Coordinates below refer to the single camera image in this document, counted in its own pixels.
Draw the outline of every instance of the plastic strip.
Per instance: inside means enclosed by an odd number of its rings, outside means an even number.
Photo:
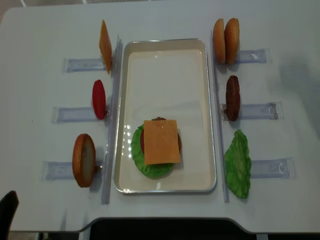
[[[117,147],[117,114],[118,114],[118,101],[120,90],[120,76],[121,76],[121,64],[122,64],[123,43],[118,35],[114,58],[112,58],[112,70],[113,74],[113,89],[110,106],[110,126],[108,133],[108,144],[106,145],[106,157],[104,161],[103,186],[102,186],[102,204],[108,204],[110,201],[110,191],[112,182],[112,165],[114,160],[115,149]]]
[[[106,66],[101,58],[64,59],[63,61],[63,71],[67,73],[105,70]]]
[[[239,51],[235,64],[272,63],[270,48]]]
[[[296,177],[296,168],[291,157],[277,160],[256,160],[251,162],[252,179]]]
[[[99,120],[92,107],[54,107],[51,115],[52,123],[95,122]]]
[[[222,104],[221,115],[223,120],[229,120],[226,114],[226,110],[227,110],[227,105]],[[241,105],[238,119],[241,119],[241,120],[284,119],[284,115],[282,113],[282,108],[281,108],[281,102]]]
[[[217,78],[217,69],[216,69],[216,61],[215,61],[215,51],[214,51],[214,41],[213,41],[213,32],[211,30],[211,37],[210,37],[210,48],[211,48],[211,63],[212,63],[212,75],[214,79],[214,89],[215,89],[215,102],[216,106],[220,107],[220,100],[219,100],[219,84],[218,84],[218,78]],[[219,124],[219,127],[217,128],[218,131],[218,137],[220,138],[220,144],[219,144],[219,155],[221,159],[221,175],[222,175],[222,191],[223,191],[223,199],[225,203],[229,203],[229,189],[227,187],[227,178],[226,178],[226,167],[225,167],[225,154],[224,154],[224,141],[223,141],[223,133],[222,133],[222,113],[221,111],[218,111],[216,121]]]
[[[103,163],[97,161],[95,163],[95,178],[101,178],[103,174]],[[41,166],[41,180],[54,181],[54,180],[70,180],[75,179],[72,162],[57,162],[57,161],[43,161]]]

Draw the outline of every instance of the red tomato slice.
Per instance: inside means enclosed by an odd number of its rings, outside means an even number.
[[[92,90],[92,104],[97,119],[105,119],[106,110],[106,92],[102,81],[99,79],[94,82]]]

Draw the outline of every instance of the sesame-free bun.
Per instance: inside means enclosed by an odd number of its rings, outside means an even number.
[[[231,18],[225,25],[224,42],[225,42],[225,58],[228,64],[235,63],[239,48],[239,21]]]
[[[88,134],[80,134],[74,143],[72,156],[73,175],[81,188],[91,185],[96,167],[96,149]]]
[[[219,18],[213,28],[213,48],[215,58],[220,64],[226,62],[226,45],[224,35],[224,19]]]

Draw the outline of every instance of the food item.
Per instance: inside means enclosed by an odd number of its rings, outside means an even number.
[[[93,84],[92,89],[92,105],[97,119],[105,119],[106,109],[106,92],[101,80],[97,80]]]
[[[106,70],[108,74],[110,74],[112,61],[112,47],[105,20],[102,20],[101,24],[99,48],[102,54]]]
[[[246,199],[250,189],[251,159],[247,137],[240,129],[235,131],[224,161],[228,188],[237,197]]]
[[[96,149],[88,134],[80,134],[74,143],[72,156],[73,175],[81,188],[91,185],[96,167]]]
[[[213,28],[213,47],[215,57],[220,64],[226,62],[226,45],[224,34],[224,19],[220,18],[216,21]]]
[[[162,117],[157,117],[156,119],[152,119],[153,121],[165,120]],[[181,139],[178,134],[178,146],[179,151],[181,151]],[[145,156],[144,156],[144,125],[142,124],[137,128],[137,130],[133,134],[132,142],[132,159],[134,160],[135,165],[140,170],[142,174],[149,178],[157,178],[161,177],[164,174],[168,173],[172,167],[173,163],[164,163],[164,164],[154,164],[154,165],[145,165]]]
[[[231,18],[224,29],[225,58],[228,64],[235,63],[239,48],[239,21]]]
[[[180,162],[176,120],[144,121],[144,164]]]
[[[226,115],[230,121],[237,120],[240,110],[240,87],[237,76],[230,76],[226,83]]]

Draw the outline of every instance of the brown patty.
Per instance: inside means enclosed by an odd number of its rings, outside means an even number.
[[[158,116],[155,120],[159,121],[159,120],[166,120],[166,119]],[[142,133],[141,133],[140,145],[141,145],[141,150],[143,154],[145,154],[145,130],[144,129],[142,130]],[[179,133],[178,133],[178,146],[179,146],[179,152],[181,153],[181,138],[179,136]]]
[[[237,76],[230,76],[226,83],[226,115],[230,121],[237,120],[240,110],[240,87]]]

